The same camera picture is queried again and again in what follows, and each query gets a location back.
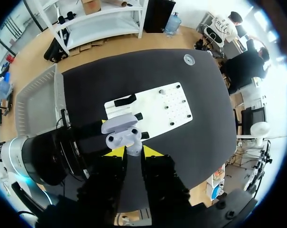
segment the white plate with holes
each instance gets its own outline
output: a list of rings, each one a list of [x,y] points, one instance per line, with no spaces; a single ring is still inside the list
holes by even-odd
[[[142,113],[143,120],[140,120],[136,127],[142,132],[148,132],[150,138],[171,131],[193,119],[185,93],[179,82],[135,95],[137,100],[130,105],[115,107],[114,100],[105,103],[104,107],[108,119],[127,113],[133,115]]]

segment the man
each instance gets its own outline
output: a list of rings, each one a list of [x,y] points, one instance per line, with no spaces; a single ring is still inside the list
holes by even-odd
[[[251,83],[253,77],[265,78],[267,71],[264,71],[263,65],[269,60],[268,50],[262,47],[257,51],[253,39],[249,39],[247,51],[229,59],[220,68],[221,73],[225,74],[230,81],[229,94]]]
[[[231,12],[229,17],[218,15],[213,18],[212,24],[209,28],[211,28],[217,36],[221,38],[222,43],[219,45],[220,48],[223,47],[225,40],[230,43],[237,37],[238,34],[236,26],[240,25],[242,21],[242,17],[234,11]]]

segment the black table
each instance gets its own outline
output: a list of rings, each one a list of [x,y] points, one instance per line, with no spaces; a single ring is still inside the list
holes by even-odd
[[[193,66],[184,62],[185,54],[194,57]],[[180,82],[193,120],[144,144],[170,154],[176,162],[177,174],[190,189],[205,181],[235,151],[236,129],[228,90],[215,60],[207,52],[187,49],[132,52],[100,59],[63,75],[66,107],[75,126],[106,119],[105,102]],[[101,136],[84,140],[80,146],[91,152],[104,145]],[[76,199],[76,189],[82,184],[67,177],[66,196]],[[60,186],[47,190],[62,194]],[[119,212],[145,207],[148,199],[140,157],[129,156]]]

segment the shelf unit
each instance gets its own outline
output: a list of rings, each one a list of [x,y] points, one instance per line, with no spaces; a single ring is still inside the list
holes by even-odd
[[[101,11],[86,15],[81,0],[49,0],[43,5],[41,0],[34,0],[41,18],[68,55],[69,50],[102,38],[125,34],[138,34],[138,38],[141,38],[148,0],[126,2],[133,6],[119,7],[101,0]],[[44,10],[53,4],[57,9],[57,17],[66,17],[67,13],[72,11],[76,14],[75,18],[66,20],[63,25],[52,25]],[[62,30],[65,28],[70,33],[67,45],[61,39]]]

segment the gray plastic crate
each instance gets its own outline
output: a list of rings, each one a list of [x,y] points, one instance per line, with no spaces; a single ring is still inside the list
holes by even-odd
[[[61,109],[66,109],[64,82],[55,64],[17,94],[15,121],[18,136],[38,135],[55,129]]]

